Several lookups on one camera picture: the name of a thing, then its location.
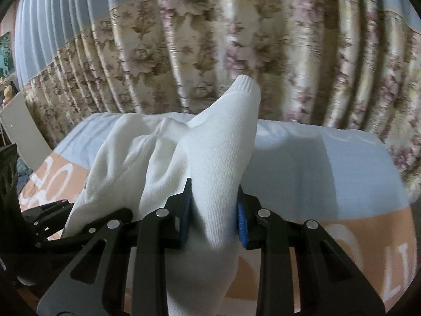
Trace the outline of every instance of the screw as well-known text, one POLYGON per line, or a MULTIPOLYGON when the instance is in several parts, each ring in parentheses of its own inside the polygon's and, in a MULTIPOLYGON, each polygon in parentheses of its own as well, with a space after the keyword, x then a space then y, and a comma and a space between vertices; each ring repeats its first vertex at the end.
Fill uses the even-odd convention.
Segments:
POLYGON ((319 227, 319 224, 314 220, 309 220, 306 222, 306 226, 310 229, 317 229, 319 227))
POLYGON ((157 210, 157 216, 158 216, 158 217, 165 217, 165 216, 167 216, 169 213, 170 213, 170 212, 169 212, 167 209, 165 209, 165 208, 161 208, 161 209, 158 209, 158 210, 157 210))
POLYGON ((257 212, 257 214, 258 214, 260 217, 269 217, 269 216, 270 216, 270 211, 269 211, 269 210, 267 210, 267 209, 260 209, 260 210, 257 212))
POLYGON ((117 220, 111 220, 107 223, 107 227, 109 229, 115 229, 118 228, 120 226, 120 222, 118 222, 117 220))

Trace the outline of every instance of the white cloth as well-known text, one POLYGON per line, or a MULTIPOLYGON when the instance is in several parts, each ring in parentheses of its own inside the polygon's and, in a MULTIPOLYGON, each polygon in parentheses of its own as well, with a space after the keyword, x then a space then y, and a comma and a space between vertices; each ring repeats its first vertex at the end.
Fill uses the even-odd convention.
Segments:
POLYGON ((236 273, 236 197, 254 147, 259 103, 259 87, 241 75, 186 123, 122 116, 98 151, 64 236, 123 207, 142 219, 181 193, 191 177, 189 238, 183 250, 166 254, 168 308, 171 316, 216 315, 236 273))

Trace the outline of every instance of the pink flower pattern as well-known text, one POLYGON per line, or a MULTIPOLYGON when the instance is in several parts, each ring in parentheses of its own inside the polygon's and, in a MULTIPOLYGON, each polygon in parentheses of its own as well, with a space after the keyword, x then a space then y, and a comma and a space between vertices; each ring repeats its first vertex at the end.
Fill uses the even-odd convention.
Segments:
POLYGON ((293 18, 301 23, 318 23, 323 18, 322 0, 293 0, 293 18))
POLYGON ((411 120, 409 120, 409 124, 411 125, 412 128, 415 128, 418 124, 418 116, 414 115, 413 118, 411 118, 411 120))
POLYGON ((303 106, 307 106, 309 102, 314 100, 314 96, 311 94, 310 89, 307 88, 304 91, 298 92, 295 100, 302 103, 303 106))
POLYGON ((398 93, 399 85, 396 82, 395 77, 388 75, 384 79, 380 91, 378 93, 379 100, 378 104, 382 108, 386 108, 390 103, 394 102, 398 93))
POLYGON ((365 39, 371 44, 377 44, 378 36, 378 15, 376 11, 369 11, 365 14, 366 20, 366 29, 365 29, 365 39))
POLYGON ((168 29, 171 26, 172 17, 176 13, 175 6, 172 0, 161 0, 159 6, 161 8, 161 20, 164 29, 168 29))
POLYGON ((365 101, 356 101, 353 107, 352 115, 350 118, 350 123, 348 128, 350 129, 359 129, 361 122, 363 121, 364 114, 367 110, 367 102, 365 101))
POLYGON ((282 121, 300 123, 303 117, 307 114, 308 113, 302 109, 284 113, 282 121))
POLYGON ((231 42, 227 46, 225 66, 227 68, 228 75, 231 78, 235 78, 240 75, 247 67, 247 61, 238 59, 241 47, 242 46, 236 42, 231 42))
POLYGON ((227 23, 229 35, 237 35, 244 30, 244 27, 241 26, 241 23, 237 22, 235 19, 227 19, 227 23))
POLYGON ((390 148, 390 153, 393 157, 393 163, 396 168, 402 172, 409 168, 409 163, 413 159, 412 150, 410 147, 390 148))

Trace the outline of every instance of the bed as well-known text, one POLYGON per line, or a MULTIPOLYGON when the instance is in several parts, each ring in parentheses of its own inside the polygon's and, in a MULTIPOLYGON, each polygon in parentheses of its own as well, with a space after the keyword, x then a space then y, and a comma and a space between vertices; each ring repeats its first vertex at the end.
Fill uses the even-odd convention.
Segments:
MULTIPOLYGON (((179 121, 193 117, 167 116, 179 121)), ((76 126, 31 176, 19 197, 21 209, 64 198, 75 202, 96 153, 120 117, 98 113, 76 126)), ((408 198, 392 159, 375 136, 260 120, 242 185, 287 220, 320 221, 363 271, 387 309, 414 278, 417 250, 408 198), (294 175, 302 177, 307 194, 293 191, 294 175)), ((221 315, 254 313, 259 269, 259 251, 241 253, 221 315)))

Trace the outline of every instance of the floral curtain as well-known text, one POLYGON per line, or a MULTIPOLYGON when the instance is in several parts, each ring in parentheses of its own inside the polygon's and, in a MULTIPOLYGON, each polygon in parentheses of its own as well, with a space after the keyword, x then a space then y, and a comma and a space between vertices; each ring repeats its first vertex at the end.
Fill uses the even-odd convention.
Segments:
MULTIPOLYGON (((25 8, 21 1, 18 19, 25 8)), ((131 0, 66 39, 23 90, 54 147, 92 113, 196 114, 249 75, 262 90, 262 119, 376 134, 415 200, 421 33, 413 13, 406 0, 401 8, 387 0, 131 0)))

